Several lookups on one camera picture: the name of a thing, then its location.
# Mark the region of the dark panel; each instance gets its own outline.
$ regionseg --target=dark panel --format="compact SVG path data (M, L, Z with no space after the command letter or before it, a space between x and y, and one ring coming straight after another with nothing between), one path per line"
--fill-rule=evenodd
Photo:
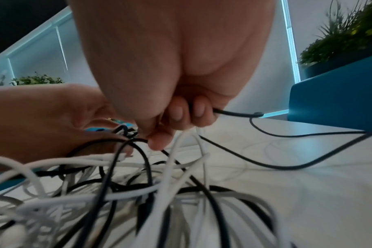
M0 53L66 6L65 0L0 0Z

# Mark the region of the blue chair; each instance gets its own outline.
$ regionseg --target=blue chair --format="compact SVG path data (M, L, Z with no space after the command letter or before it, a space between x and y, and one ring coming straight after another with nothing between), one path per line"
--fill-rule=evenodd
M372 56L295 84L288 120L372 131Z

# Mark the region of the wall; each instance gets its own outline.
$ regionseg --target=wall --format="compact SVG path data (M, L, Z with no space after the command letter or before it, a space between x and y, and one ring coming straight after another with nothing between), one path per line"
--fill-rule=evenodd
M321 32L318 28L327 23L326 12L332 0L288 0L292 30L298 58L300 53L313 43ZM358 0L339 0L344 11L353 9Z
M97 85L83 55L68 8L3 52L0 55L0 73L5 69L8 79L29 76L36 71L61 77L67 82ZM261 62L227 110L269 113L288 109L293 84L284 14L281 0L278 0L272 31Z

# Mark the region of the human hand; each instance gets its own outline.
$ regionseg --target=human hand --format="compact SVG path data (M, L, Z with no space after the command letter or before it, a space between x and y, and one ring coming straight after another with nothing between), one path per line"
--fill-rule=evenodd
M275 0L70 0L93 75L149 146L216 120L256 69Z
M120 139L88 127L114 128L119 118L99 89L84 85L26 85L0 87L0 156L28 163L65 157L74 148L97 139ZM83 151L113 153L115 143Z

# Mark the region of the tabletop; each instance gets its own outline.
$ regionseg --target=tabletop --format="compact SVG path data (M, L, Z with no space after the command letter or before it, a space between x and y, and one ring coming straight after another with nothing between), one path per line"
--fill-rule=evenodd
M261 129L281 135L349 131L306 123L255 119ZM223 116L204 129L208 139L253 160L272 165L298 165L356 138L356 134L276 138L254 129L246 118ZM259 196L284 217L299 248L372 247L372 137L318 165L278 171L245 162L211 144L206 145L211 184ZM176 158L189 162L197 149ZM153 155L152 162L165 160ZM202 170L194 174L202 179ZM50 179L46 189L52 186ZM11 192L17 197L21 191Z

